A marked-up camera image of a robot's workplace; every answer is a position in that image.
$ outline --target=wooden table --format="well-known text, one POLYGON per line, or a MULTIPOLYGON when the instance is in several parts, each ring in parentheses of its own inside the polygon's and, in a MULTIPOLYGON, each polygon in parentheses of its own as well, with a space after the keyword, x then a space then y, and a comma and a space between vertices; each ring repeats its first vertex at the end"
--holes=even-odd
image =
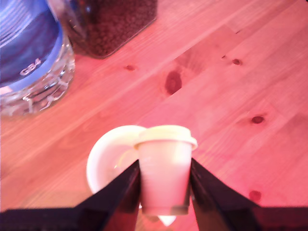
MULTIPOLYGON (((92 146, 128 124, 186 126, 193 157, 239 193, 308 205, 307 60, 304 0, 160 0, 157 21, 116 54, 76 56, 55 106, 1 119, 1 210, 89 197, 92 146)), ((191 207, 169 227, 140 213, 136 230, 197 225, 191 207)))

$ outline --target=white saucer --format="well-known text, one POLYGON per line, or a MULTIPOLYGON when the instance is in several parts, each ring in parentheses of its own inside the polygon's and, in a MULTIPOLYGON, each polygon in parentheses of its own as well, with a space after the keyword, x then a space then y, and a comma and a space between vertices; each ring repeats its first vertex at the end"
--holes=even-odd
MULTIPOLYGON (((92 193, 107 186, 138 159, 133 142, 146 128, 126 125, 110 130, 93 146, 87 161, 87 181, 92 193)), ((165 226, 171 225, 176 216, 158 216, 165 226)))

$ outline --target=blue bottle label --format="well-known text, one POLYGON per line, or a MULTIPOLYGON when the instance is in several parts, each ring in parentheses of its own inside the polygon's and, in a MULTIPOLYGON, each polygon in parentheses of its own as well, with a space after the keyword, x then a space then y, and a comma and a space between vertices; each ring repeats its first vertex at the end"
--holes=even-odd
POLYGON ((0 2, 1 95, 45 75, 61 50, 63 32, 45 0, 0 2))

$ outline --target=plastic water bottle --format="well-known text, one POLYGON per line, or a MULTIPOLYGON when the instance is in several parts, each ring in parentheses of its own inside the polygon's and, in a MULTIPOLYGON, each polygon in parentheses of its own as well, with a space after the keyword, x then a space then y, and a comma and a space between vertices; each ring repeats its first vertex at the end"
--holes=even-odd
POLYGON ((69 40, 45 0, 1 0, 1 115, 48 108, 66 92, 74 70, 69 40))

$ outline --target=black plastic arm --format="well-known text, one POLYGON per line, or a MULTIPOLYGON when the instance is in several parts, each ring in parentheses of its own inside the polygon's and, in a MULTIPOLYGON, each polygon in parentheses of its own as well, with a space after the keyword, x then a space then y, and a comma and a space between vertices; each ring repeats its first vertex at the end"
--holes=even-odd
MULTIPOLYGON (((264 208, 192 159, 192 203, 200 231, 308 231, 308 208, 264 208)), ((12 209, 0 231, 134 231, 140 202, 139 161, 72 208, 12 209)))

